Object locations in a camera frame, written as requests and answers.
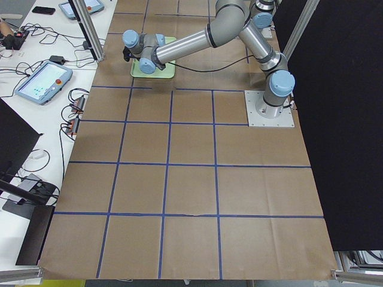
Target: white desk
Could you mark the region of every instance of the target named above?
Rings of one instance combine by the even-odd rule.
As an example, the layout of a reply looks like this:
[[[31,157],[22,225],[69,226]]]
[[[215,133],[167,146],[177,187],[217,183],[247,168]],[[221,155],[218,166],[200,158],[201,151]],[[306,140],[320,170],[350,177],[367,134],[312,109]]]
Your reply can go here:
[[[67,19],[61,12],[58,4],[63,0],[37,0],[34,6],[55,7],[56,12],[52,16],[29,13],[23,22],[38,23],[43,27],[52,27],[59,33],[70,36],[80,36],[83,34],[77,23]],[[105,39],[108,33],[109,25],[113,16],[117,1],[104,0],[105,9],[100,13],[92,15],[96,31],[99,38]],[[20,62],[27,62],[30,65],[44,59],[48,59],[51,55],[63,56],[66,60],[75,60],[74,50],[70,43],[62,37],[57,39],[53,45],[42,45],[38,42],[46,35],[27,38],[20,51],[15,51],[11,58],[1,58],[0,67],[15,68]],[[81,44],[84,39],[71,39],[75,44]],[[91,57],[89,51],[78,53],[79,59]],[[59,188],[62,183],[62,156],[60,150],[59,127],[63,122],[60,116],[62,108],[69,104],[68,92],[73,88],[84,88],[90,90],[93,78],[96,73],[97,64],[93,63],[83,68],[77,68],[75,63],[67,63],[65,66],[74,70],[72,79],[63,87],[55,97],[46,105],[41,106],[30,102],[17,95],[4,98],[3,100],[10,105],[24,120],[26,120],[38,133],[43,133],[38,140],[35,148],[46,149],[51,159],[46,168],[39,172],[35,172],[42,180],[51,182]],[[12,93],[14,86],[22,78],[21,75],[15,73],[0,73],[0,96],[8,96]],[[79,97],[82,92],[73,92],[73,97]],[[64,112],[64,117],[68,118],[70,108]],[[62,135],[63,154],[65,166],[68,164],[69,157],[72,152],[73,142],[64,134]],[[46,157],[35,160],[33,164],[40,167],[46,162]],[[3,206],[5,200],[0,199],[0,207]],[[0,270],[14,270],[21,267],[15,266],[16,259],[19,255],[21,245],[28,227],[29,220],[13,215],[6,211],[0,210]],[[38,283],[39,280],[28,280],[28,283]]]
[[[25,18],[23,25],[27,23],[39,24],[42,27],[52,27],[56,32],[62,33],[74,37],[83,37],[83,33],[76,20],[69,20],[65,17],[64,13],[59,8],[59,3],[63,3],[64,0],[37,0],[34,6],[43,6],[43,7],[53,7],[56,9],[56,12],[53,15],[43,15],[30,12]],[[95,29],[97,31],[98,37],[100,39],[105,39],[109,30],[109,25],[113,16],[115,5],[117,3],[114,1],[104,1],[105,9],[95,13],[91,16]],[[23,44],[20,51],[14,51],[13,56],[10,58],[0,58],[0,66],[3,67],[16,67],[20,62],[27,62],[33,64],[37,61],[49,59],[50,56],[63,56],[66,60],[75,60],[74,50],[83,49],[82,47],[74,48],[65,38],[62,36],[58,37],[55,44],[45,45],[40,44],[39,42],[48,35],[48,32],[39,35],[39,36],[29,36],[27,37],[25,43]],[[48,37],[45,42],[50,42],[54,40],[53,37]],[[85,38],[83,39],[69,39],[73,42],[74,45],[81,45]],[[2,52],[5,56],[9,56],[11,51]],[[90,51],[77,52],[79,59],[85,59],[92,57]],[[79,65],[85,64],[86,61],[80,62]],[[67,67],[71,69],[77,69],[75,63],[66,63]],[[96,69],[97,64],[92,63],[86,65],[84,69]]]

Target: smartphone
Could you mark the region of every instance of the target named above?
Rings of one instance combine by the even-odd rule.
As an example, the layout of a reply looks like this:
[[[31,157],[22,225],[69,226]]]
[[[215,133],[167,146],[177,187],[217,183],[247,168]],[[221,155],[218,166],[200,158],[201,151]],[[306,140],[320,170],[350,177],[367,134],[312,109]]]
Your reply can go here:
[[[46,15],[52,15],[55,11],[56,11],[56,9],[54,9],[54,8],[41,7],[41,6],[36,6],[32,10],[33,13],[46,14]]]

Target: blue tape line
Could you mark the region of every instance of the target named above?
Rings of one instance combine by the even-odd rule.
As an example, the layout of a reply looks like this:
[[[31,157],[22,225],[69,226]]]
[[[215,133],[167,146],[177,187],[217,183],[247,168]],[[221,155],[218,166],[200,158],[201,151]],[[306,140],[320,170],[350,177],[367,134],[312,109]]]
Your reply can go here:
[[[125,86],[92,86],[92,88],[131,88],[133,90],[152,90],[152,88],[145,88],[145,87],[125,87]]]
[[[147,14],[148,14],[148,7],[149,7],[149,0],[146,1],[146,9],[145,9],[145,14],[144,14],[144,22],[142,23],[142,30],[141,30],[141,33],[144,33],[144,27],[145,27],[146,16],[147,16]]]
[[[129,124],[169,124],[168,121],[122,121],[122,120],[81,120],[90,123],[129,123]],[[173,122],[172,124],[189,124],[197,126],[211,126],[213,123]],[[248,126],[248,124],[216,123],[216,126]]]
[[[144,13],[114,12],[113,14],[144,15]]]
[[[214,140],[214,177],[215,177],[215,200],[217,204],[217,239],[218,239],[218,267],[220,272],[220,280],[223,279],[222,274],[222,251],[221,251],[221,223],[220,223],[220,199],[218,194],[218,166],[217,166],[217,135],[215,132],[215,105],[214,92],[211,91],[211,106],[213,117],[213,140]]]
[[[135,163],[135,162],[116,162],[116,161],[81,161],[71,160],[73,164],[131,164],[138,166],[195,166],[195,167],[215,167],[215,164],[194,164],[194,163]],[[243,167],[253,169],[310,169],[311,166],[261,166],[261,165],[240,165],[240,164],[217,164],[217,167]]]
[[[208,18],[209,16],[202,16],[202,15],[189,15],[189,14],[155,14],[156,16],[180,16],[180,17],[201,17],[201,18]]]
[[[250,61],[249,61],[249,58],[248,58],[248,56],[249,56],[249,51],[247,50],[247,47],[245,47],[245,52],[246,52],[246,62],[248,63],[248,64],[250,64]]]
[[[130,107],[130,101],[132,99],[132,93],[133,93],[133,90],[131,89],[130,93],[129,93],[129,100],[128,100],[128,103],[127,103],[127,108],[126,108],[125,121],[127,120],[127,116],[129,114],[129,107]],[[121,136],[121,142],[120,142],[120,150],[118,151],[117,164],[116,164],[116,167],[115,167],[112,191],[111,191],[111,195],[110,195],[110,199],[109,199],[108,215],[107,215],[107,220],[106,220],[106,223],[105,223],[104,236],[102,238],[102,245],[101,245],[100,258],[99,258],[99,262],[98,262],[96,278],[99,278],[99,276],[100,276],[102,259],[104,257],[105,242],[107,240],[107,231],[108,231],[108,226],[109,226],[109,218],[110,218],[110,212],[111,212],[111,209],[112,209],[115,184],[117,182],[118,169],[120,167],[122,147],[123,147],[123,144],[124,144],[124,138],[125,138],[125,133],[126,133],[126,125],[127,124],[124,123],[124,128],[123,128],[123,132],[122,132],[122,136]]]
[[[262,214],[180,214],[180,213],[129,213],[129,212],[76,212],[55,211],[55,215],[103,215],[103,216],[132,216],[132,217],[203,217],[203,218],[278,218],[278,219],[324,219],[323,215],[262,215]]]
[[[209,14],[209,23],[210,23],[210,19],[211,19],[210,0],[207,0],[207,1],[208,1],[208,14]]]
[[[240,165],[240,164],[218,164],[218,167],[247,167],[261,169],[310,169],[311,166],[261,166],[261,165]]]
[[[171,147],[171,138],[172,138],[173,96],[174,96],[174,92],[172,91],[171,97],[170,97],[168,154],[166,155],[165,186],[163,187],[162,221],[161,221],[161,239],[160,239],[160,256],[159,256],[159,266],[158,266],[158,279],[161,279],[161,274],[162,274],[162,253],[163,253],[163,237],[164,237],[164,232],[165,232],[166,192],[168,189],[169,159],[170,159],[170,147]]]
[[[233,93],[243,93],[243,90],[216,90],[211,88],[176,88],[179,91],[232,91]]]
[[[108,215],[108,212],[71,212],[71,211],[55,211],[58,215]]]

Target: metal mounting plate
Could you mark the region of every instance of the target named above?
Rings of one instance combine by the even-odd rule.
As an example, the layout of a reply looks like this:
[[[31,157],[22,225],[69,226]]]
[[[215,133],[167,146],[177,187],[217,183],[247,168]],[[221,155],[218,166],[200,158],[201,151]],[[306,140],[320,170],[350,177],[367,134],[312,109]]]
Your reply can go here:
[[[267,39],[271,40],[273,38],[273,35],[271,34],[271,29],[269,27],[264,28],[261,30],[262,35]]]
[[[245,91],[247,120],[249,127],[295,127],[291,109],[283,109],[282,114],[278,118],[270,120],[264,118],[256,111],[256,102],[263,96],[265,91]]]

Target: table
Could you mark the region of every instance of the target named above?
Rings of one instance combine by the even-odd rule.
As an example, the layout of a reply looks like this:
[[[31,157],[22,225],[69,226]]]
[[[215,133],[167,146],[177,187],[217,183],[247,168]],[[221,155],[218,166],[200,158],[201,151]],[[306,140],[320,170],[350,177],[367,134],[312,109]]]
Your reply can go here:
[[[265,84],[258,64],[177,68],[161,81],[133,79],[122,61],[126,29],[181,38],[205,27],[211,7],[117,4],[39,262],[47,278],[330,278],[297,111],[293,129],[247,126],[244,90]],[[235,39],[178,64],[214,69],[246,54]]]
[[[57,11],[52,16],[29,13],[23,22],[23,25],[29,22],[39,23],[41,26],[51,26],[55,30],[67,35],[82,36],[77,22],[64,18],[59,10],[57,5],[61,2],[62,1],[58,0],[37,0],[34,6],[55,7]],[[115,5],[116,1],[105,1],[105,9],[98,14],[92,15],[93,21],[96,22],[95,28],[100,38],[105,38],[107,35]],[[42,38],[43,35],[36,37],[29,36],[20,51],[15,51],[13,56],[9,59],[0,59],[0,67],[15,68],[20,62],[33,64],[39,60],[48,59],[52,54],[62,55],[68,60],[73,59],[72,54],[74,49],[69,43],[62,39],[58,39],[57,43],[54,45],[41,45],[38,41]],[[84,57],[90,57],[91,55],[89,51],[87,51],[86,54],[84,52],[84,54],[79,54],[79,56],[83,59]],[[40,137],[35,148],[46,149],[50,153],[51,159],[49,165],[45,169],[34,174],[58,187],[61,187],[62,184],[62,158],[59,143],[59,126],[63,120],[61,119],[60,112],[62,108],[69,103],[67,94],[71,89],[81,87],[89,90],[91,88],[97,68],[96,63],[87,65],[83,68],[77,68],[73,63],[67,63],[66,66],[69,66],[74,71],[72,79],[48,104],[39,106],[18,96],[4,99],[6,103],[22,116],[36,131],[44,134]],[[11,94],[14,86],[21,78],[22,76],[16,74],[2,73],[0,78],[1,96]],[[81,96],[82,94],[83,93],[74,92],[74,97]],[[64,116],[69,115],[69,110],[70,109],[67,109],[64,112]],[[73,143],[65,136],[63,136],[62,139],[65,165],[67,165],[73,148]],[[41,166],[41,161],[36,161],[36,165]],[[4,202],[5,200],[0,199],[1,206]],[[15,266],[15,262],[28,223],[29,221],[27,219],[0,210],[0,250],[2,251],[0,255],[0,270],[12,270],[18,268]]]

